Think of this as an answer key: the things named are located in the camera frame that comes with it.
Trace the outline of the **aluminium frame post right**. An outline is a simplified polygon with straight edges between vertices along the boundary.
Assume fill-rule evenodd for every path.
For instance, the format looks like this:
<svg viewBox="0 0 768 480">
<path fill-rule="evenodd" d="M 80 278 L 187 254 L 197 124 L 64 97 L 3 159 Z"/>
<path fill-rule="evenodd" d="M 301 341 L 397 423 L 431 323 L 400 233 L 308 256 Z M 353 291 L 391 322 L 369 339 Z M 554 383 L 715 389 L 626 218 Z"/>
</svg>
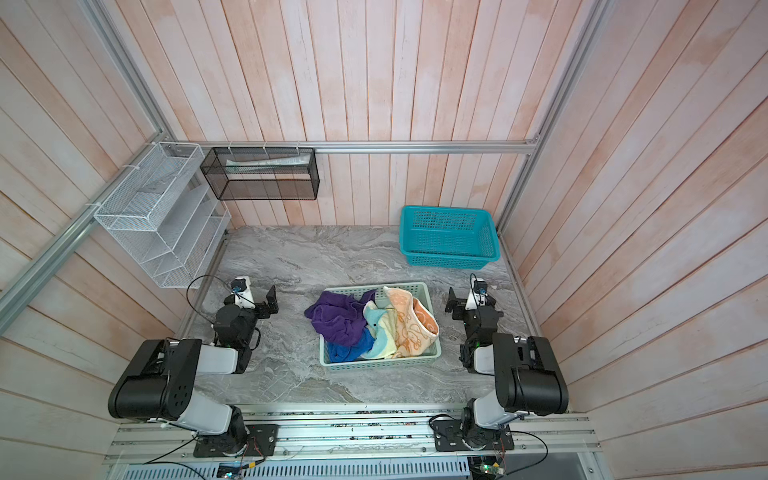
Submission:
<svg viewBox="0 0 768 480">
<path fill-rule="evenodd" d="M 523 161 L 519 174 L 513 184 L 510 197 L 502 211 L 502 215 L 497 224 L 497 234 L 499 236 L 503 234 L 510 223 L 510 219 L 520 201 L 526 184 L 535 169 L 536 163 L 544 151 L 551 136 L 551 132 L 558 123 L 558 119 L 565 108 L 566 102 L 572 94 L 572 90 L 575 88 L 583 73 L 591 54 L 591 50 L 601 35 L 603 23 L 611 16 L 611 10 L 614 8 L 614 5 L 614 1 L 599 0 L 595 1 L 589 10 L 587 21 L 578 36 L 575 50 L 569 57 L 563 76 L 555 90 L 555 95 L 546 110 L 541 128 L 534 138 L 534 149 L 530 154 L 526 155 L 526 159 Z"/>
</svg>

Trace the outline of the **aluminium frame bar back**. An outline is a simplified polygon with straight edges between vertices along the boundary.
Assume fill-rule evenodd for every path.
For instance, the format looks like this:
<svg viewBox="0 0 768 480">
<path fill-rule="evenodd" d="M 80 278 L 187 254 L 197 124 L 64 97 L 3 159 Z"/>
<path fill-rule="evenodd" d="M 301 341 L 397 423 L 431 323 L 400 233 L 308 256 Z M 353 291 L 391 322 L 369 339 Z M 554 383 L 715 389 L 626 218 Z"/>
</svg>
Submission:
<svg viewBox="0 0 768 480">
<path fill-rule="evenodd" d="M 530 154 L 530 140 L 198 142 L 208 148 L 313 149 L 318 154 Z"/>
</svg>

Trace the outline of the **light green plastic basket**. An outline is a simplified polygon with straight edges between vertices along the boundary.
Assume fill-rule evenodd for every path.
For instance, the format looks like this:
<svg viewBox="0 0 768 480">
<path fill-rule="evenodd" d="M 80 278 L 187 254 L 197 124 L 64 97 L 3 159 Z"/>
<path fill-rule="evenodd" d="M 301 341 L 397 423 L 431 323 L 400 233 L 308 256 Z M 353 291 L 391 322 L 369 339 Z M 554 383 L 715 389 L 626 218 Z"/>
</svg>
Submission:
<svg viewBox="0 0 768 480">
<path fill-rule="evenodd" d="M 328 288 L 305 311 L 330 370 L 431 363 L 439 326 L 423 282 Z"/>
</svg>

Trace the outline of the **purple towel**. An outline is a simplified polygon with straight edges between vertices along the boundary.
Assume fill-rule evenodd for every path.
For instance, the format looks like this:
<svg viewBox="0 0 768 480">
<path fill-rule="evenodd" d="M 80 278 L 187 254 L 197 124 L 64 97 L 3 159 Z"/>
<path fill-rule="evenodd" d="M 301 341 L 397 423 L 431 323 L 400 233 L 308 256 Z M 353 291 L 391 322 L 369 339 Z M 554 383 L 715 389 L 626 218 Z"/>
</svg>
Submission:
<svg viewBox="0 0 768 480">
<path fill-rule="evenodd" d="M 360 341 L 366 329 L 363 309 L 375 298 L 375 293 L 375 290 L 369 290 L 357 299 L 352 295 L 324 291 L 304 315 L 328 343 L 352 347 Z"/>
</svg>

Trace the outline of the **aluminium frame bar left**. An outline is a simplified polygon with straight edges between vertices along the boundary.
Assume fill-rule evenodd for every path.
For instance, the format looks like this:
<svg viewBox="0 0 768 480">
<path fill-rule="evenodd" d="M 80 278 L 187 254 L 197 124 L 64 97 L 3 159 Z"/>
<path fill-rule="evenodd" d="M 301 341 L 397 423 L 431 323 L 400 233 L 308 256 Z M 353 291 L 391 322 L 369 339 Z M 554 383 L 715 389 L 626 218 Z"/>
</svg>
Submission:
<svg viewBox="0 0 768 480">
<path fill-rule="evenodd" d="M 129 162 L 118 169 L 113 179 L 95 197 L 86 202 L 67 226 L 46 244 L 43 251 L 13 278 L 10 286 L 1 293 L 1 333 L 7 331 L 24 309 L 41 293 L 47 283 L 90 236 L 97 223 L 96 213 L 102 204 L 123 183 L 129 174 L 138 168 L 139 163 L 154 146 L 167 137 L 168 133 L 161 130 L 147 140 Z"/>
</svg>

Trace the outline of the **blue towel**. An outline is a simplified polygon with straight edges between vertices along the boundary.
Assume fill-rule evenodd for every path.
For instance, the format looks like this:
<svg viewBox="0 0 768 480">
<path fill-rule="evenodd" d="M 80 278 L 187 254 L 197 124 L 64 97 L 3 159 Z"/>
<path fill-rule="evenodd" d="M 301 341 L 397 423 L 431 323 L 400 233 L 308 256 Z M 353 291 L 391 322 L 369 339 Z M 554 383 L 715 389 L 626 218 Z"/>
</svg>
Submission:
<svg viewBox="0 0 768 480">
<path fill-rule="evenodd" d="M 369 329 L 365 327 L 359 341 L 353 346 L 328 343 L 326 346 L 328 359 L 331 363 L 356 361 L 363 354 L 366 354 L 371 350 L 374 342 L 374 337 L 371 335 Z"/>
</svg>

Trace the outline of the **aluminium frame bar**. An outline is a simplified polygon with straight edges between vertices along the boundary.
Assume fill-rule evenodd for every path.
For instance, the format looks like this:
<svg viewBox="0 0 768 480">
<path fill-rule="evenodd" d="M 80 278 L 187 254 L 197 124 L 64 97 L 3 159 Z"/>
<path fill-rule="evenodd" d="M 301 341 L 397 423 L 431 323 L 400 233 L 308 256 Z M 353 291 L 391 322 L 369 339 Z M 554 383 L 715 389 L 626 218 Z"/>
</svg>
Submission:
<svg viewBox="0 0 768 480">
<path fill-rule="evenodd" d="M 123 183 L 129 174 L 138 168 L 139 163 L 154 146 L 167 137 L 168 133 L 161 130 L 147 140 L 129 162 L 118 169 L 113 179 L 95 197 L 86 202 L 67 226 L 46 244 L 43 251 L 13 278 L 10 286 L 1 293 L 1 333 L 7 331 L 24 309 L 41 293 L 47 283 L 90 236 L 97 223 L 96 213 L 102 204 Z"/>
<path fill-rule="evenodd" d="M 530 154 L 530 140 L 198 142 L 208 148 L 313 149 L 318 154 Z"/>
</svg>

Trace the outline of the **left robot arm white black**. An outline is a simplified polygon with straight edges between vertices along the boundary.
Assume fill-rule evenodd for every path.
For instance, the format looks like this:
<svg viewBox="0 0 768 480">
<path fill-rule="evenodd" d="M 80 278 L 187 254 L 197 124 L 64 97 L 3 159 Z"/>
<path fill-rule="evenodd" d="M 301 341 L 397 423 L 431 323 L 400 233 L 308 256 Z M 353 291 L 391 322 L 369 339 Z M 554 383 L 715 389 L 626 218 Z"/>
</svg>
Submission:
<svg viewBox="0 0 768 480">
<path fill-rule="evenodd" d="M 214 342 L 201 339 L 146 340 L 110 393 L 107 409 L 117 419 L 162 420 L 200 436 L 241 442 L 247 434 L 235 406 L 211 400 L 195 390 L 205 375 L 245 372 L 260 344 L 257 323 L 279 312 L 276 287 L 263 302 L 253 301 L 248 280 L 231 283 L 231 295 L 216 312 Z"/>
</svg>

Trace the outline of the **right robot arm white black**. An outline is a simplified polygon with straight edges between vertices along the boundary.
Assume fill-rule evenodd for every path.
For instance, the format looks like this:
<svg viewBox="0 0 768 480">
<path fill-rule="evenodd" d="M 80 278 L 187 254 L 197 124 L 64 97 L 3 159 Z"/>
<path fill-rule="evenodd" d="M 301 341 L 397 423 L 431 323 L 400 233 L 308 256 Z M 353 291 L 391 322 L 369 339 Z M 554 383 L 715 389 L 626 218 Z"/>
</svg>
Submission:
<svg viewBox="0 0 768 480">
<path fill-rule="evenodd" d="M 496 308 L 486 282 L 473 282 L 465 300 L 450 290 L 445 311 L 465 329 L 459 351 L 463 367 L 494 380 L 493 391 L 465 407 L 464 434 L 497 430 L 521 413 L 547 416 L 568 410 L 567 385 L 549 340 L 500 332 L 504 313 Z"/>
</svg>

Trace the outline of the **aluminium mounting rail front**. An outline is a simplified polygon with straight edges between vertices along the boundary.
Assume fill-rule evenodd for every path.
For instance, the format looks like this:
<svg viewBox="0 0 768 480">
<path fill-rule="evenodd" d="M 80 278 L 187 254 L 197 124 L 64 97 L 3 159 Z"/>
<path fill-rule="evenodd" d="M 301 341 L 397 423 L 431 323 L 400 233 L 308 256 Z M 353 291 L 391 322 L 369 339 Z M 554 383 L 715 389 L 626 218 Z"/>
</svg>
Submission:
<svg viewBox="0 0 768 480">
<path fill-rule="evenodd" d="M 375 457 L 434 457 L 433 431 L 428 420 L 445 413 L 457 418 L 461 405 L 374 403 L 271 403 L 244 405 L 248 424 L 278 427 L 277 460 L 352 459 Z M 601 444 L 585 414 L 528 416 L 515 420 L 513 448 L 522 454 L 598 452 Z M 158 423 L 124 423 L 104 458 L 106 464 L 144 463 L 159 455 L 190 461 L 191 432 Z"/>
</svg>

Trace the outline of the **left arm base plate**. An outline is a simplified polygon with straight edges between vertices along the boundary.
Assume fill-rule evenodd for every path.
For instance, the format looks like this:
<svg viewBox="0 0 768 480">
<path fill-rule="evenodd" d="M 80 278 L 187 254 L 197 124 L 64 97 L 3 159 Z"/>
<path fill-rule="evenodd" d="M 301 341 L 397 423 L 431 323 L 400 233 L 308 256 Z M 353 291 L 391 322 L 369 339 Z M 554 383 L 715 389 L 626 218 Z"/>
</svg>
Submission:
<svg viewBox="0 0 768 480">
<path fill-rule="evenodd" d="M 220 435 L 204 435 L 197 440 L 193 457 L 270 457 L 274 454 L 278 433 L 277 424 L 244 424 Z"/>
</svg>

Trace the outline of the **teal plastic basket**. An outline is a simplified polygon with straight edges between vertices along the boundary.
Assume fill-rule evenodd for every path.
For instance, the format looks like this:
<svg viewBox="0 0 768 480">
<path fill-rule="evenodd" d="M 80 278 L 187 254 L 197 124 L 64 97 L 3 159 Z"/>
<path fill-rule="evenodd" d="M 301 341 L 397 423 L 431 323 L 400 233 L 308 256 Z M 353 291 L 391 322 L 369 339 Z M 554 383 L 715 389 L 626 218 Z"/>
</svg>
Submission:
<svg viewBox="0 0 768 480">
<path fill-rule="evenodd" d="M 501 257 L 493 218 L 479 209 L 406 206 L 399 241 L 412 266 L 479 270 Z"/>
</svg>

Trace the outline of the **black mesh wall basket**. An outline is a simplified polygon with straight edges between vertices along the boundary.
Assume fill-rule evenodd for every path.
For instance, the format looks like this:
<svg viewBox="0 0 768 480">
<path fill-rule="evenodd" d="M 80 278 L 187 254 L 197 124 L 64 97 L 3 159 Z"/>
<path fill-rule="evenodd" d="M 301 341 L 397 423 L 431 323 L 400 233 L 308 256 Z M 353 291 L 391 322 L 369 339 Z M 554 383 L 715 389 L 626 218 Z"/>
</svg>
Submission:
<svg viewBox="0 0 768 480">
<path fill-rule="evenodd" d="M 313 201 L 320 187 L 311 148 L 213 147 L 201 171 L 223 201 Z"/>
</svg>

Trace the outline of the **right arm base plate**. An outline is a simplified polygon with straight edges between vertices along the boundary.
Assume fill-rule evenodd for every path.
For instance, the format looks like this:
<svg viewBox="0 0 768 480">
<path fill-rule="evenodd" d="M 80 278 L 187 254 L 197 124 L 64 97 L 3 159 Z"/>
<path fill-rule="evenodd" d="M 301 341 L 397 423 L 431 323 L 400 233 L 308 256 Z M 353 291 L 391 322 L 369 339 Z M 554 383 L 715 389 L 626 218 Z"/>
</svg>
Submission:
<svg viewBox="0 0 768 480">
<path fill-rule="evenodd" d="M 513 450 L 514 440 L 500 430 L 477 427 L 472 422 L 454 419 L 449 415 L 437 415 L 427 422 L 433 432 L 438 452 L 468 452 Z"/>
</svg>

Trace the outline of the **green circuit board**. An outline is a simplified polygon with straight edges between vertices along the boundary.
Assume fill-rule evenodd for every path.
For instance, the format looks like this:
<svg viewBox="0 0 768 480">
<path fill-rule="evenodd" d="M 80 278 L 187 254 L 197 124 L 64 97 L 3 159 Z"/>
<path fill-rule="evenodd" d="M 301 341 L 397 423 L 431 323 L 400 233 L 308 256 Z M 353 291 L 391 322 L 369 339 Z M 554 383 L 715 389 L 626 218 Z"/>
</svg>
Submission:
<svg viewBox="0 0 768 480">
<path fill-rule="evenodd" d="M 503 467 L 497 463 L 471 463 L 470 470 L 473 479 L 497 480 L 505 475 Z"/>
</svg>

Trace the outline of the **orange bunny print towel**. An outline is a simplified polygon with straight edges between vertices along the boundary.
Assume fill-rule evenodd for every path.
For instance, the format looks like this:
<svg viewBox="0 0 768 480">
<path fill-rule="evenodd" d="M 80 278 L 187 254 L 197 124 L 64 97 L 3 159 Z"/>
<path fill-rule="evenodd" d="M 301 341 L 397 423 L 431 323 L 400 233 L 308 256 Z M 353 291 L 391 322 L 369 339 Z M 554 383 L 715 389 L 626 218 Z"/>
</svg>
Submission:
<svg viewBox="0 0 768 480">
<path fill-rule="evenodd" d="M 409 291 L 385 287 L 384 293 L 397 315 L 394 357 L 422 355 L 439 336 L 434 316 Z"/>
</svg>

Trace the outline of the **yellow teal hippo towel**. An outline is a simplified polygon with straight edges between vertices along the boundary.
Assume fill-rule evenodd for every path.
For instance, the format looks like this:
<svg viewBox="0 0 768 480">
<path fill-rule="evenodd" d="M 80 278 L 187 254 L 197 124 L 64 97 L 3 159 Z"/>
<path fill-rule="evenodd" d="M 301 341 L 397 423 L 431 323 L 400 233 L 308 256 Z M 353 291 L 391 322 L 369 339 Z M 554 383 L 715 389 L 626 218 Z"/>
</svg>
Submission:
<svg viewBox="0 0 768 480">
<path fill-rule="evenodd" d="M 368 301 L 363 309 L 363 316 L 375 342 L 371 350 L 361 358 L 365 360 L 392 358 L 397 352 L 396 310 L 393 307 L 379 308 L 374 301 Z"/>
</svg>

